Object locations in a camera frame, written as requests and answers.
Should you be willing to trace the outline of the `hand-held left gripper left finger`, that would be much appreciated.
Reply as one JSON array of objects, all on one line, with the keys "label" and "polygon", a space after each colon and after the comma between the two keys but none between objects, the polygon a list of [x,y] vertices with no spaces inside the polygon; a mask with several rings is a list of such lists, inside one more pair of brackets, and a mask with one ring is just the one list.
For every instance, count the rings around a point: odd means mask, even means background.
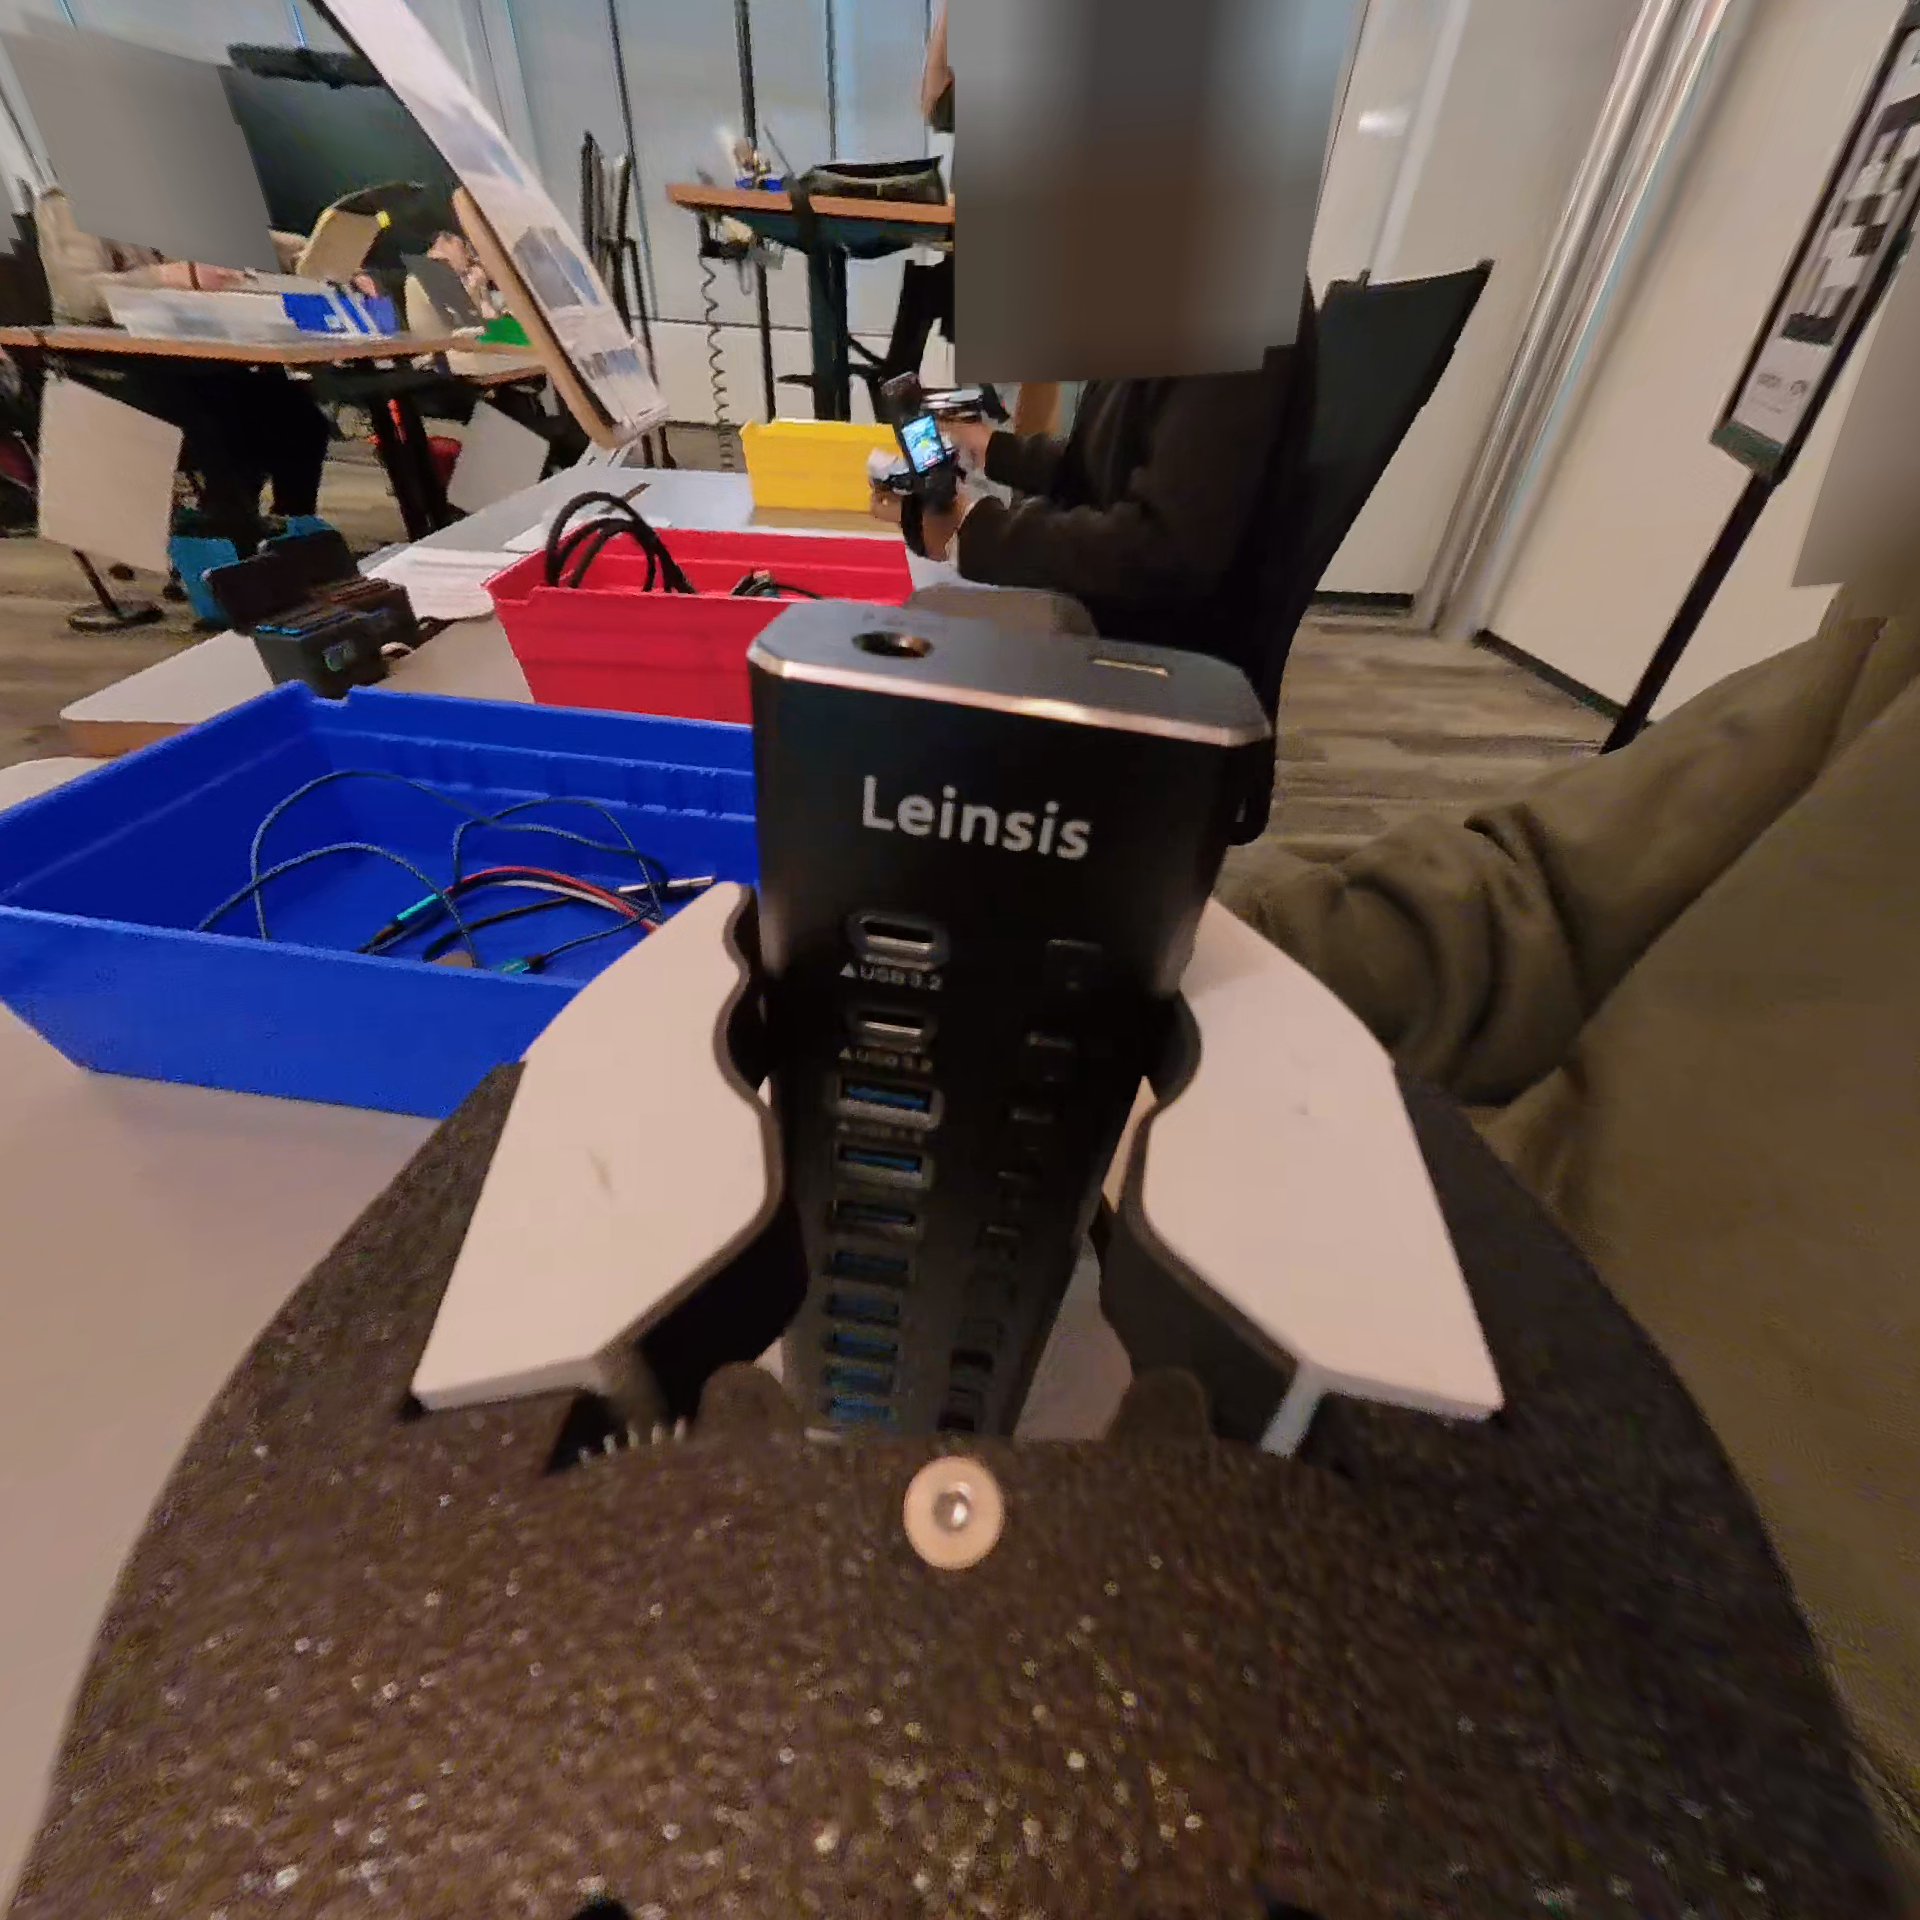
[{"label": "hand-held left gripper left finger", "polygon": [[644,1336],[778,1212],[774,1114],[732,1054],[751,908],[713,884],[527,1047],[412,1375],[426,1410],[597,1394],[663,1414]]}]

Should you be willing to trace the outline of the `blue plastic bin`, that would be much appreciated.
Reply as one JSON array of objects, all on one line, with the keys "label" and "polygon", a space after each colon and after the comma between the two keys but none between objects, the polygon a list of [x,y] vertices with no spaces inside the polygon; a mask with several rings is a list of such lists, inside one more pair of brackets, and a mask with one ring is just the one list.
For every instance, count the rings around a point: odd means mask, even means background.
[{"label": "blue plastic bin", "polygon": [[446,1118],[754,882],[751,741],[280,686],[3,814],[3,1003],[77,1068]]}]

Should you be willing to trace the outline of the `black USB hub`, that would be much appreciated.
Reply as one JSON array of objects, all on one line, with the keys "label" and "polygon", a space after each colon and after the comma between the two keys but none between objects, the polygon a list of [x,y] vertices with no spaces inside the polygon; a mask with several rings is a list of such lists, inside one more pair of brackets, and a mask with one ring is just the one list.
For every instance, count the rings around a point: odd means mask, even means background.
[{"label": "black USB hub", "polygon": [[802,1414],[1018,1425],[1274,724],[1196,653],[800,602],[747,648]]}]

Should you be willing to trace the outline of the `wood-edged desk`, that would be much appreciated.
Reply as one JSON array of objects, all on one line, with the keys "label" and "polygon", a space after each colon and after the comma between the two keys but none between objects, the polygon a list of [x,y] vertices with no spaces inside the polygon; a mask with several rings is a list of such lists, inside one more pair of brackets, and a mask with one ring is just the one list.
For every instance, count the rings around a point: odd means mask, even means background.
[{"label": "wood-edged desk", "polygon": [[441,467],[431,455],[431,433],[418,394],[431,380],[462,380],[474,390],[524,385],[546,380],[548,369],[527,343],[488,343],[455,338],[333,338],[304,333],[275,343],[235,341],[173,341],[139,338],[121,328],[61,328],[61,325],[6,325],[6,348],[35,355],[77,359],[164,359],[164,363],[222,363],[222,366],[277,366],[277,369],[351,369],[372,380],[372,439],[380,467],[400,503],[412,543],[445,533],[458,514],[446,503]]},{"label": "wood-edged desk", "polygon": [[[743,473],[685,467],[568,467],[532,491],[455,523],[426,547],[431,551],[503,549],[509,535],[530,533],[540,516],[552,516],[564,495],[581,492],[591,483],[641,491],[641,511],[666,533],[763,528],[778,538],[828,535],[868,543],[885,535],[871,514],[798,516],[758,511]],[[72,759],[130,756],[135,747],[204,724],[272,690],[275,684],[253,639],[242,635],[216,635],[61,709],[61,751]],[[532,700],[497,618],[450,623],[441,637],[431,637],[422,653],[394,663],[385,690],[474,696],[489,703]]]}]

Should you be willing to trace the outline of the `teal standing desk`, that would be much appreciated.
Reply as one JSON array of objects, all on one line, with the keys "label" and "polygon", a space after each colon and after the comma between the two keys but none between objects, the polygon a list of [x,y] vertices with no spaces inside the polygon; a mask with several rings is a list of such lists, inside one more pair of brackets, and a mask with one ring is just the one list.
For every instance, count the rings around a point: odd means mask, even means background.
[{"label": "teal standing desk", "polygon": [[[954,338],[954,206],[947,196],[907,200],[860,180],[788,180],[779,186],[671,184],[671,204],[701,218],[701,258],[718,258],[721,228],[743,228],[747,252],[779,249],[802,258],[807,338],[813,366],[784,376],[807,385],[820,422],[849,422],[852,393],[864,385],[885,422],[883,390],[918,376],[935,333]],[[885,352],[863,347],[849,325],[849,270],[901,254],[897,305]]]}]

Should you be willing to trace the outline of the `red plastic bin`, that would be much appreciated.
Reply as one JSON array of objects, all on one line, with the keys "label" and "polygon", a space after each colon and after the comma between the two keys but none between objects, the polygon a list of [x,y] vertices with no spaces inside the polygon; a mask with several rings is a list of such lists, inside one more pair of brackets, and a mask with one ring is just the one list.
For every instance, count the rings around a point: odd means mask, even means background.
[{"label": "red plastic bin", "polygon": [[747,648],[779,611],[813,597],[897,609],[915,590],[897,535],[673,528],[656,549],[685,594],[630,533],[562,561],[537,551],[494,579],[497,619],[540,707],[743,724]]}]

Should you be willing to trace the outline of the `white paper sheets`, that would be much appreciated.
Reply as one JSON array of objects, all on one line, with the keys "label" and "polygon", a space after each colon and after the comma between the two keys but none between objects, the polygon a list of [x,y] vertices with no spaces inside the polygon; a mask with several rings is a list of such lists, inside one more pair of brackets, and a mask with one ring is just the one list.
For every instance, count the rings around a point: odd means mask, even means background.
[{"label": "white paper sheets", "polygon": [[412,543],[367,560],[360,570],[402,587],[418,619],[455,623],[494,618],[489,584],[524,560],[517,551]]}]

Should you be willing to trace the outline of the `black equipment case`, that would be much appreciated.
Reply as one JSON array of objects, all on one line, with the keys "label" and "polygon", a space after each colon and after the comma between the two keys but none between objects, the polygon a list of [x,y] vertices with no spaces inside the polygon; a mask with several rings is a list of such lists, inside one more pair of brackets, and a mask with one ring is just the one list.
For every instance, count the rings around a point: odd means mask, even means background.
[{"label": "black equipment case", "polygon": [[360,570],[333,528],[268,538],[253,560],[213,564],[204,584],[275,686],[296,684],[321,700],[382,686],[422,648],[408,590]]}]

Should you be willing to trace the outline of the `white card on stand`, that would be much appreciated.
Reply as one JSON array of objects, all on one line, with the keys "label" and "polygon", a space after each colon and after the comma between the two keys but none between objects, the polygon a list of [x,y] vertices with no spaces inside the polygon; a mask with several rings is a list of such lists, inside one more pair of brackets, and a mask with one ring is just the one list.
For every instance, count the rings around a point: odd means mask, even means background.
[{"label": "white card on stand", "polygon": [[35,535],[83,567],[87,602],[70,611],[76,635],[149,626],[164,609],[119,597],[110,564],[169,579],[177,467],[184,433],[85,381],[52,376],[40,404]]}]

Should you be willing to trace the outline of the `stack of flat boxes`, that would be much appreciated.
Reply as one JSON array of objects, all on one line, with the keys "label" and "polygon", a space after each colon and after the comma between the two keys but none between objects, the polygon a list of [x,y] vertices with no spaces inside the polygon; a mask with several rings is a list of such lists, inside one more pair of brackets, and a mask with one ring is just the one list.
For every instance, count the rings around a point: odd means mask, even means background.
[{"label": "stack of flat boxes", "polygon": [[400,341],[402,325],[385,298],[360,298],[302,279],[249,279],[233,289],[173,289],[149,270],[97,281],[108,318],[145,341],[200,343],[302,343],[302,341]]}]

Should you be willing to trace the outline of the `wooden clipboard stand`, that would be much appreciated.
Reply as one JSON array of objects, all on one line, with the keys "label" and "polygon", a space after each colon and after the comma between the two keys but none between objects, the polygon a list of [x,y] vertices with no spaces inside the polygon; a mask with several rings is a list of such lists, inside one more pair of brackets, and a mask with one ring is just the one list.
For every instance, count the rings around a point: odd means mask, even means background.
[{"label": "wooden clipboard stand", "polygon": [[647,352],[577,233],[408,2],[324,2],[455,170],[455,217],[587,445],[628,450],[666,422]]}]

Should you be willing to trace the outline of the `cardboard box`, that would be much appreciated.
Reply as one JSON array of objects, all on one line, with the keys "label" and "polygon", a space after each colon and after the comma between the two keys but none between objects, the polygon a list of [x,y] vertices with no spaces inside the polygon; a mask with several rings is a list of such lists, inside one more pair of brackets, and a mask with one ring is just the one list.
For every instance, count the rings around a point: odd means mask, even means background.
[{"label": "cardboard box", "polygon": [[385,208],[328,206],[302,245],[290,276],[328,289],[345,289],[367,267],[380,237],[393,228]]}]

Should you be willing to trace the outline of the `dark monitor screen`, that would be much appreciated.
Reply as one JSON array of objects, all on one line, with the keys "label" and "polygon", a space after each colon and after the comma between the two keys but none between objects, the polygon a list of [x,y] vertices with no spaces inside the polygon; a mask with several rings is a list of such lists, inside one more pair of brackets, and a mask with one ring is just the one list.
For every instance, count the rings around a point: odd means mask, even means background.
[{"label": "dark monitor screen", "polygon": [[385,212],[376,267],[400,267],[458,233],[458,176],[388,89],[344,61],[277,49],[265,73],[229,61],[220,80],[275,233],[310,235],[337,206]]}]

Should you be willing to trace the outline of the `framed floor sign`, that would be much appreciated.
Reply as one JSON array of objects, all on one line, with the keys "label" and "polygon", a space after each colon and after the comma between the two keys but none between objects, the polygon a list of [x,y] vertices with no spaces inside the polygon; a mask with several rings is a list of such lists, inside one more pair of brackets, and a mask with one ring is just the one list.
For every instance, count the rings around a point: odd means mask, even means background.
[{"label": "framed floor sign", "polygon": [[1602,756],[1645,733],[1733,561],[1788,479],[1878,318],[1906,258],[1915,225],[1916,2],[1905,2],[1712,431],[1712,446],[1743,469],[1742,495],[1608,733]]}]

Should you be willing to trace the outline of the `grey partition panel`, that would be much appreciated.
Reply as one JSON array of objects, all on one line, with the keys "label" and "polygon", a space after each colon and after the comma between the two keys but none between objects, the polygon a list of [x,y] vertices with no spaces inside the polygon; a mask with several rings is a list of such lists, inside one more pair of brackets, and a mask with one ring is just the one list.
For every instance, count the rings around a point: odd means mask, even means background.
[{"label": "grey partition panel", "polygon": [[277,276],[265,188],[216,61],[76,26],[6,31],[3,59],[87,235]]}]

